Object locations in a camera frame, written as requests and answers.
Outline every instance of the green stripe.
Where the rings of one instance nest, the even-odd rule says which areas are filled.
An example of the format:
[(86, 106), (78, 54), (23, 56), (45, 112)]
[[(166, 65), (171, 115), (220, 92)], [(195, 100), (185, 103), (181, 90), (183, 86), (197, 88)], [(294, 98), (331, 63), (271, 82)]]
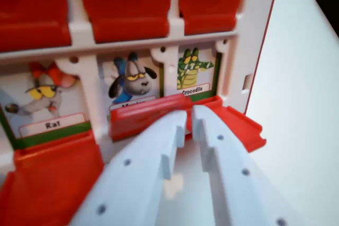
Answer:
[(53, 130), (49, 132), (39, 133), (33, 136), (25, 137), (25, 138), (19, 138), (17, 139), (14, 136), (14, 133), (12, 132), (12, 129), (7, 122), (7, 119), (5, 117), (5, 114), (2, 110), (2, 107), (0, 107), (0, 121), (3, 126), (3, 129), (13, 147), (14, 150), (16, 149), (24, 149), (31, 146), (43, 144), (52, 140), (61, 139), (73, 134), (78, 134), (81, 132), (89, 131), (91, 127), (90, 121), (83, 122), (80, 124), (75, 124), (72, 126), (67, 126), (65, 128), (61, 128), (58, 130)]

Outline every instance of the small hole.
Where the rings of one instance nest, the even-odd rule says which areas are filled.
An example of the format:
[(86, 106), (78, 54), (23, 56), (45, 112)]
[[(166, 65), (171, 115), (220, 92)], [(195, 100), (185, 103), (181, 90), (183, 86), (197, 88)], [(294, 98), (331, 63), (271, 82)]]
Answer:
[(130, 165), (130, 164), (131, 164), (131, 160), (130, 160), (130, 159), (126, 159), (125, 161), (123, 161), (123, 164), (124, 164), (125, 166)]
[(252, 74), (248, 74), (245, 76), (244, 84), (243, 84), (243, 90), (250, 90), (252, 85)]
[(249, 176), (249, 170), (248, 170), (248, 169), (243, 169), (243, 170), (242, 170), (242, 174), (243, 174), (244, 176)]
[(73, 64), (76, 64), (79, 62), (79, 59), (78, 57), (70, 57), (69, 58), (69, 62), (73, 63)]
[(287, 226), (286, 221), (284, 219), (282, 219), (282, 218), (277, 219), (276, 223), (279, 226)]
[(97, 208), (97, 213), (99, 215), (103, 214), (106, 211), (106, 206), (104, 204), (101, 204), (98, 208)]

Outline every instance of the white plastic frame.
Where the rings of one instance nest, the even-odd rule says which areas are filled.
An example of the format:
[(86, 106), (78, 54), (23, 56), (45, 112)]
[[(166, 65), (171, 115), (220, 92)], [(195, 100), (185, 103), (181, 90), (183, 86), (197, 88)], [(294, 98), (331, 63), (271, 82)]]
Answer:
[[(186, 119), (185, 111), (169, 113), (118, 153), (70, 225), (154, 225), (163, 180), (171, 178), (176, 150), (184, 146)], [(192, 121), (202, 169), (209, 173), (217, 226), (303, 225), (211, 109), (194, 106)]]
[[(85, 100), (91, 125), (105, 162), (111, 159), (115, 151), (108, 136), (105, 110), (100, 107), (103, 103), (98, 86), (98, 53), (149, 48), (152, 57), (164, 64), (166, 96), (175, 90), (179, 45), (215, 42), (216, 50), (222, 53), (217, 95), (222, 98), (225, 106), (231, 105), (244, 112), (249, 97), (249, 89), (243, 90), (244, 79), (247, 75), (253, 78), (273, 0), (243, 0), (237, 15), (237, 26), (233, 31), (189, 36), (184, 35), (184, 20), (179, 17), (178, 2), (179, 0), (171, 0), (168, 37), (96, 44), (82, 0), (68, 0), (71, 46), (0, 53), (0, 65), (55, 59), (62, 71), (79, 76), (83, 87), (86, 87)], [(166, 47), (165, 52), (160, 51), (162, 46)], [(71, 63), (71, 56), (77, 56), (78, 63)], [(13, 168), (13, 160), (8, 160), (12, 154), (10, 146), (4, 146), (0, 152), (0, 174), (8, 171), (2, 169)]]

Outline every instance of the cartoon rat card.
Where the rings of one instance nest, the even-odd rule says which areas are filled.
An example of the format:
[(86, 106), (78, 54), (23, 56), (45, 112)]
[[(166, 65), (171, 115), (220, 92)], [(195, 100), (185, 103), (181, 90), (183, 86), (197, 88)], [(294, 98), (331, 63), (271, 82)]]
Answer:
[(0, 103), (0, 119), (15, 149), (91, 128), (80, 81), (55, 62), (1, 66)]

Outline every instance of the white table surface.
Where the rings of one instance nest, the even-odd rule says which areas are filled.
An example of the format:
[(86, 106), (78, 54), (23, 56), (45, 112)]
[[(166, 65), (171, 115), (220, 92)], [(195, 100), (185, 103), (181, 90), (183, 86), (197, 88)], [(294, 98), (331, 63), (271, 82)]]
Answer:
[[(339, 39), (315, 0), (275, 0), (247, 115), (267, 139), (252, 157), (305, 225), (339, 225)], [(177, 153), (156, 225), (214, 225), (192, 142)]]

